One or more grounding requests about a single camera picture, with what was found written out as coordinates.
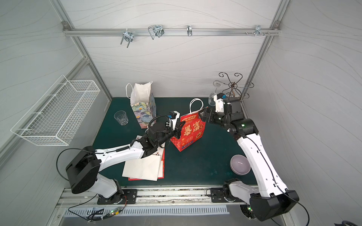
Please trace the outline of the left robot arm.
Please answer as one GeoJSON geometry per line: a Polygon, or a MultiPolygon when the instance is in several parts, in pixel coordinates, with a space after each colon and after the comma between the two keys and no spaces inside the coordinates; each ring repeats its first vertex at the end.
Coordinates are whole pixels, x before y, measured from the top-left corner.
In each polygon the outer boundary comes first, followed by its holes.
{"type": "Polygon", "coordinates": [[[152,119],[145,134],[132,140],[130,144],[108,149],[95,149],[93,146],[80,149],[66,167],[71,192],[93,192],[107,202],[119,202],[123,191],[118,181],[108,179],[100,172],[119,163],[149,157],[171,138],[180,138],[185,125],[183,121],[179,121],[180,113],[171,111],[165,118],[167,122],[152,119]]]}

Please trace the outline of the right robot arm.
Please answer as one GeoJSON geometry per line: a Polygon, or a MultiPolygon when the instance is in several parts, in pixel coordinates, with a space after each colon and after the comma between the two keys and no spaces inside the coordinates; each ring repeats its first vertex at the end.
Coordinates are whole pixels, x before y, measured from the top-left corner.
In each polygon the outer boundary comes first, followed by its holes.
{"type": "Polygon", "coordinates": [[[245,118],[237,97],[223,93],[213,96],[215,107],[205,107],[199,112],[203,122],[220,125],[238,143],[251,166],[257,188],[231,179],[223,185],[223,196],[227,202],[245,202],[245,215],[251,214],[265,221],[288,213],[298,202],[295,190],[289,190],[279,177],[262,144],[255,123],[245,118]]]}

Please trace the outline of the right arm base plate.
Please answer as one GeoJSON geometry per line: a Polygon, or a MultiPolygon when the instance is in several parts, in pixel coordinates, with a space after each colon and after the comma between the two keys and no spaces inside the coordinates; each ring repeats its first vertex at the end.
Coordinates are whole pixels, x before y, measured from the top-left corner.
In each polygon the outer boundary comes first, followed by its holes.
{"type": "Polygon", "coordinates": [[[212,203],[227,203],[235,202],[235,199],[230,199],[226,197],[226,194],[222,188],[210,188],[210,196],[212,203]]]}

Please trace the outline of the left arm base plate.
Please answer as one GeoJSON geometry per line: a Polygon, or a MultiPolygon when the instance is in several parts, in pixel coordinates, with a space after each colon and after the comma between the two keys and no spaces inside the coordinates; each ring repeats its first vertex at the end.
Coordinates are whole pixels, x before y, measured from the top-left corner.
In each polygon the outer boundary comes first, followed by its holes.
{"type": "Polygon", "coordinates": [[[99,195],[97,200],[98,205],[111,205],[111,204],[135,204],[137,197],[137,189],[123,189],[117,191],[110,198],[105,198],[99,195]]]}

